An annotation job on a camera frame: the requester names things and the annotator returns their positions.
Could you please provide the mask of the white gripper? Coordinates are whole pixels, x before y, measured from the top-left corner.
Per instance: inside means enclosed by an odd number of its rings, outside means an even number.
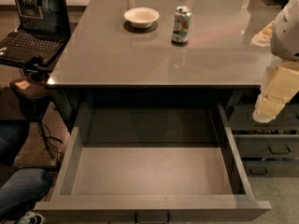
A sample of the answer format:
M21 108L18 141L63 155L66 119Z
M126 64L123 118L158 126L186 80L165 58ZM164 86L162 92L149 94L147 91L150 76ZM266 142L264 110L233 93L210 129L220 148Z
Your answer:
M274 23L268 23L251 39L251 43L259 47L268 47ZM263 74L261 96L257 98L254 106L253 119L259 123L274 120L298 91L299 62L273 56Z

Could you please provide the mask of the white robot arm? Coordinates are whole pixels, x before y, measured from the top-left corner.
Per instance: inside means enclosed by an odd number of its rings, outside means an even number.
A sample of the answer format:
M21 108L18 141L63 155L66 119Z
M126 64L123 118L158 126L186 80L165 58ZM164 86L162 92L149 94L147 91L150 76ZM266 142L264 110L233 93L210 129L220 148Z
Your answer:
M299 0L290 0L263 31L270 34L274 57L263 73L252 117L268 123L299 92Z

